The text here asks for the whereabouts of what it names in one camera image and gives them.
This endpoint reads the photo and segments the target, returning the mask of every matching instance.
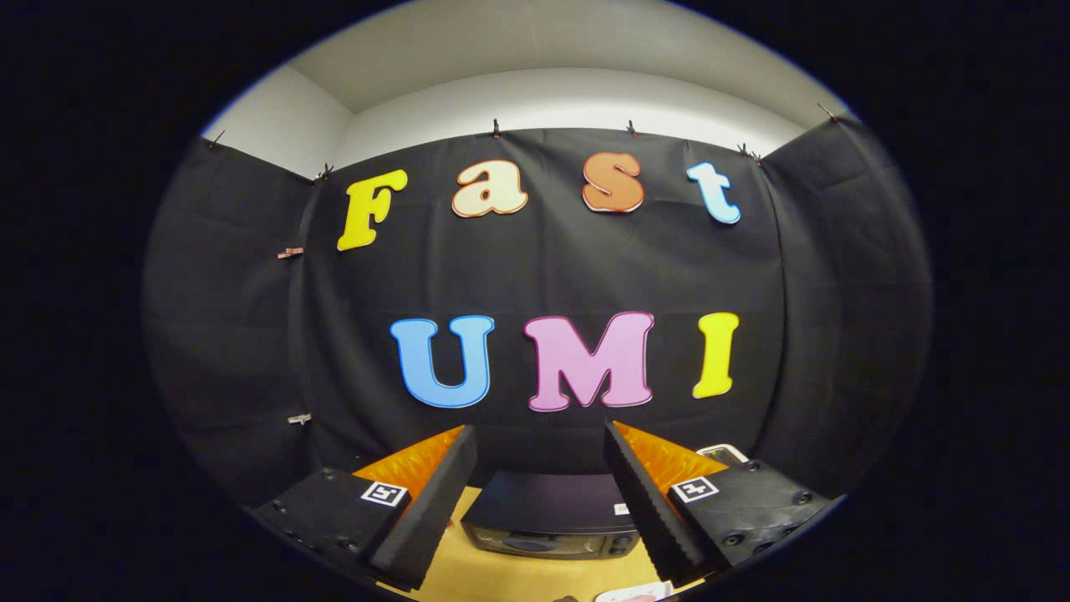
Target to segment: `pink letter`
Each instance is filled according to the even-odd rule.
[[[568,319],[535,319],[524,326],[524,335],[535,340],[538,354],[538,395],[528,402],[535,412],[559,412],[568,407],[561,392],[561,376],[576,393],[580,405],[595,401],[598,389],[610,373],[609,391],[602,404],[609,407],[638,406],[651,401],[646,388],[646,334],[654,327],[654,317],[644,312],[624,312],[610,319],[594,354],[587,352]]]

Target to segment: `wooden table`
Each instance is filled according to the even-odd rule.
[[[592,602],[603,591],[661,581],[642,540],[623,558],[597,560],[529,558],[479,550],[460,524],[479,491],[464,488],[454,508],[454,523],[442,535],[419,589],[402,592],[384,584],[380,587],[419,602],[553,602],[566,595]]]

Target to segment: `light blue letter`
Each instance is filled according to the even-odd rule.
[[[724,190],[731,188],[729,179],[721,175],[714,169],[714,164],[700,163],[687,170],[687,176],[699,182],[699,189],[702,190],[702,200],[706,202],[706,210],[718,221],[724,223],[735,223],[739,220],[739,207],[729,204],[724,198]]]
[[[464,382],[446,387],[434,379],[431,338],[438,325],[423,319],[398,321],[391,325],[391,336],[398,342],[401,377],[414,398],[440,408],[468,407],[483,400],[490,390],[490,365],[487,358],[487,334],[494,321],[487,317],[461,317],[449,323],[449,331],[461,340]]]

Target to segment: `white label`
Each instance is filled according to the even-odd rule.
[[[603,591],[595,598],[595,602],[647,602],[664,600],[672,596],[672,582],[648,583],[624,589]]]
[[[397,485],[388,485],[386,483],[380,483],[376,481],[371,483],[368,491],[364,492],[361,499],[371,501],[374,504],[382,504],[383,506],[395,507],[401,501],[404,493],[409,491],[404,488],[399,488]]]
[[[697,499],[712,496],[718,492],[717,488],[707,481],[705,477],[684,481],[683,483],[673,485],[672,489],[679,495],[681,499],[684,500],[684,504],[690,504]]]

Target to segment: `black fabric backdrop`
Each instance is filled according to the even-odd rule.
[[[636,211],[583,203],[583,161],[595,152],[639,160]],[[457,173],[491,158],[519,166],[528,204],[457,216]],[[732,182],[737,223],[714,220],[687,177],[703,160]],[[395,169],[409,183],[371,225],[376,241],[338,251],[346,188]],[[601,473],[607,419],[692,449],[733,444],[832,496],[883,450],[923,366],[931,282],[912,212],[890,160],[850,119],[761,165],[664,136],[530,129],[429,142],[315,183],[199,141],[152,236],[150,353],[180,432],[245,504],[321,464],[356,468],[462,423],[477,427],[475,481],[493,467]],[[305,253],[279,261],[285,246]],[[536,358],[523,325],[566,317],[594,350],[624,311],[655,319],[652,401],[529,410]],[[714,312],[740,320],[733,386],[694,400],[698,321]],[[456,384],[459,344],[446,326],[470,314],[495,322],[489,393],[461,410],[421,403],[404,388],[391,324],[434,321],[435,376]],[[303,413],[314,417],[304,427],[285,420]]]

